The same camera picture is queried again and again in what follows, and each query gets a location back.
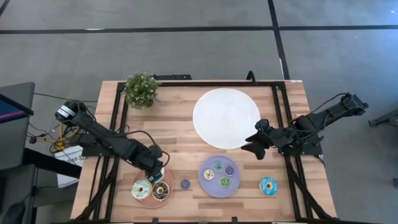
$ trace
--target potted plant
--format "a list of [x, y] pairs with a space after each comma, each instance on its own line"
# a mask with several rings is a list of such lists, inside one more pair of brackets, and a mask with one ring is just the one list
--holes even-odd
[[157, 80], [146, 72], [135, 72], [134, 76], [127, 79], [123, 90], [127, 104], [139, 110], [152, 106], [157, 100], [158, 86]]

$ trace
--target monitor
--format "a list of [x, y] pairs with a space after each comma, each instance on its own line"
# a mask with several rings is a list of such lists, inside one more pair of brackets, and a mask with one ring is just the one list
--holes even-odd
[[32, 116], [33, 111], [0, 94], [0, 124]]

